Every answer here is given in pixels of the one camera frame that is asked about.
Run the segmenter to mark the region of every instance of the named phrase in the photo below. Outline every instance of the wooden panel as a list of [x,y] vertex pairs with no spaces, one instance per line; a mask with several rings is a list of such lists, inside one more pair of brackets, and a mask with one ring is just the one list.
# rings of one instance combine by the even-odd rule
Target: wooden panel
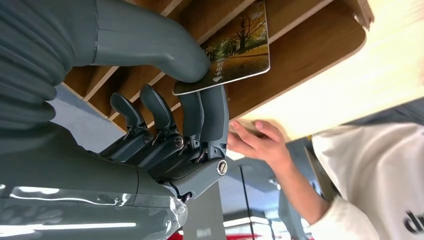
[[183,0],[134,0],[135,4],[145,9],[168,16]]
[[[203,43],[252,2],[254,0],[194,0],[182,11],[180,23],[198,43]],[[118,92],[127,99],[135,101],[139,97],[140,89],[134,86],[157,82],[165,75],[163,72],[157,72],[157,68],[149,66],[143,69],[143,75],[154,76],[152,79],[145,79],[143,76],[138,76],[137,73],[131,74],[134,77],[127,79]],[[112,111],[109,119],[113,120],[116,116],[117,114]]]
[[333,0],[266,0],[265,9],[269,43],[271,44],[332,1]]
[[342,1],[330,3],[270,45],[269,72],[227,85],[231,119],[328,69],[356,52],[365,39],[349,7]]
[[98,112],[102,117],[107,118],[111,112],[110,98],[122,84],[122,80],[126,79],[129,74],[129,69],[120,67],[106,81],[103,86],[88,100],[87,104]]
[[84,101],[90,100],[94,93],[100,89],[100,87],[112,76],[112,74],[114,74],[117,69],[117,66],[98,66],[92,75]]
[[125,118],[122,115],[117,116],[115,120],[112,121],[112,123],[115,124],[115,126],[117,126],[122,131],[127,131],[127,124],[125,123]]
[[376,21],[358,53],[242,118],[272,120],[291,141],[424,97],[424,1],[369,5]]
[[76,66],[73,67],[65,76],[62,85],[79,99],[83,99],[86,95],[90,79],[95,71],[95,66]]

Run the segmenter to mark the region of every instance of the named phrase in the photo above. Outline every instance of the metal bolt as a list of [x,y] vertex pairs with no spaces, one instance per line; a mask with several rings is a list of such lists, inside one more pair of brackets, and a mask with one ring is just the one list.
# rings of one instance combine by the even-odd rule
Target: metal bolt
[[218,175],[224,176],[227,173],[227,170],[228,170],[227,161],[225,161],[224,159],[221,159],[218,162],[218,165],[216,166],[216,171],[218,172]]
[[145,144],[150,143],[153,140],[153,135],[151,133],[146,133],[143,137],[143,141]]
[[175,142],[174,143],[175,143],[175,147],[177,149],[179,149],[179,148],[181,148],[184,145],[184,140],[183,140],[182,137],[178,136],[178,137],[175,138]]

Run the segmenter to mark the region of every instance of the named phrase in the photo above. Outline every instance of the tree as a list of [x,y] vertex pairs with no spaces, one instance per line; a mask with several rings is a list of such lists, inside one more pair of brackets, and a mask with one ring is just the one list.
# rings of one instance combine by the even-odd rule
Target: tree
[[218,30],[201,47],[211,61],[217,58],[218,52],[226,57],[242,54],[258,40],[266,40],[266,34],[263,34],[266,29],[265,22],[264,2],[255,2]]
[[260,28],[265,27],[265,10],[263,2],[253,3],[238,17],[239,30],[236,35],[240,41],[238,53],[242,54],[246,51],[246,39],[253,34],[261,34]]

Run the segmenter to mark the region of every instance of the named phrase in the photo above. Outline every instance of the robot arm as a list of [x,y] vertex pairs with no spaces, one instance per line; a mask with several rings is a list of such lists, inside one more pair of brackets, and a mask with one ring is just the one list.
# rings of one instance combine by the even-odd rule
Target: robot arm
[[[167,199],[173,208],[168,207],[164,215],[161,211],[134,214],[144,221],[137,225],[143,226],[135,232],[142,231],[137,239],[164,239],[179,228],[187,209],[177,198],[198,197],[228,167],[224,158],[229,116],[221,86],[181,97],[182,134],[163,99],[144,87],[140,96],[154,115],[159,132],[155,139],[131,103],[112,96],[112,106],[126,117],[128,134],[100,155],[85,151],[69,131],[51,123],[55,111],[46,101],[55,98],[54,87],[72,66],[154,65],[178,81],[198,81],[210,65],[199,45],[176,22],[119,0],[4,0],[0,16],[0,215],[27,204],[20,199],[13,205],[12,198],[32,199],[37,206],[42,200],[39,194],[47,194],[22,193],[28,188],[119,193],[122,200],[115,199],[115,204],[98,203],[100,196],[89,202],[165,209],[159,203]],[[161,200],[146,200],[147,195]],[[53,206],[52,196],[41,201],[48,204],[39,209]],[[63,199],[55,198],[54,203]],[[96,223],[98,208],[91,210],[63,208],[61,223],[74,224],[72,220],[87,215],[89,222]],[[114,210],[109,217],[114,219],[120,212]],[[0,222],[0,226],[10,224]],[[41,233],[44,239],[57,239]],[[131,239],[131,231],[125,233]],[[109,231],[102,237],[113,239]]]

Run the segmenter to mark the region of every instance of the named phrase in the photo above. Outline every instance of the ceiling light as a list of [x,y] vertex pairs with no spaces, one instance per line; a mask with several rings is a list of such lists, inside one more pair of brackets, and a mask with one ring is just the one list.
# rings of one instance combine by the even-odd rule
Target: ceiling light
[[235,219],[235,220],[231,220],[231,221],[225,221],[223,223],[225,228],[228,227],[232,227],[232,226],[237,226],[237,225],[242,225],[242,224],[248,224],[251,221],[249,220],[248,217],[244,217],[244,218],[239,218],[239,219]]
[[269,224],[268,219],[257,217],[257,216],[251,216],[250,220],[252,223],[258,223],[258,224]]

